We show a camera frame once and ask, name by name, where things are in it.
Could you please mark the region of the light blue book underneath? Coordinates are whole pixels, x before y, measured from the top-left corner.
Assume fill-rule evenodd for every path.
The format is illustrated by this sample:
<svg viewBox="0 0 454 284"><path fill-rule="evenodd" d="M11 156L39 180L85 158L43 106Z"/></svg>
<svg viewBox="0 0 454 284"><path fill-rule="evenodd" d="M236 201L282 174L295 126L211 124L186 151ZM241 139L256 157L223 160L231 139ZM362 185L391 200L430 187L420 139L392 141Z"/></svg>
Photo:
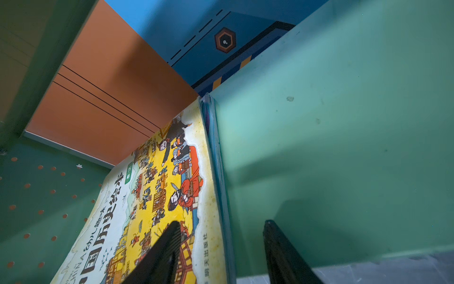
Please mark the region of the light blue book underneath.
<svg viewBox="0 0 454 284"><path fill-rule="evenodd" d="M229 200L223 172L221 141L216 118L215 100L207 93L201 98L200 106L210 148L210 160L213 167L215 194L223 237L227 282L229 284L236 284L235 254L229 214Z"/></svg>

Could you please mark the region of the yellow Chinese history picture book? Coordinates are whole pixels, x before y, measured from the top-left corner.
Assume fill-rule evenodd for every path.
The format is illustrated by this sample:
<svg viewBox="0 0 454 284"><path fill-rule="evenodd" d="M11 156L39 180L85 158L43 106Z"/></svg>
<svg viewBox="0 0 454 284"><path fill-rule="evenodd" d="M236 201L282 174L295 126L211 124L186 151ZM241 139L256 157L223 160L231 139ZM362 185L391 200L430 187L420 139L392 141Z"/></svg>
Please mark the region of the yellow Chinese history picture book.
<svg viewBox="0 0 454 284"><path fill-rule="evenodd" d="M114 167L55 284L126 284L177 228L174 284L225 284L225 250L202 103Z"/></svg>

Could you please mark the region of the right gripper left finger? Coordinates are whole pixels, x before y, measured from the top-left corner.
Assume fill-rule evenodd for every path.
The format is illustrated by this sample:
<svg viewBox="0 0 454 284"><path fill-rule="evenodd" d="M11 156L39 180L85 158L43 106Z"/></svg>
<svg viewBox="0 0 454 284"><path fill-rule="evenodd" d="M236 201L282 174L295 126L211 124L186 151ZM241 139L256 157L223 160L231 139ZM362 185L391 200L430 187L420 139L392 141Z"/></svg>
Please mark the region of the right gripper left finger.
<svg viewBox="0 0 454 284"><path fill-rule="evenodd" d="M123 284L173 284L180 246L180 223L173 221Z"/></svg>

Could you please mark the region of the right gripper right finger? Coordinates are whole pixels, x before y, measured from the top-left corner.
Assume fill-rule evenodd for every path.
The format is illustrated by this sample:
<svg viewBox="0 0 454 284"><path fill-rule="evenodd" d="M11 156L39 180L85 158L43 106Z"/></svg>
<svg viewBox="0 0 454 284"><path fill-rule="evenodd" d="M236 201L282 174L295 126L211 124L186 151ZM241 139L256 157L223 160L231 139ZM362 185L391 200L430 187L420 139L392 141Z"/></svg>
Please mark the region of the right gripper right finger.
<svg viewBox="0 0 454 284"><path fill-rule="evenodd" d="M263 238L270 283L323 283L273 220L265 222Z"/></svg>

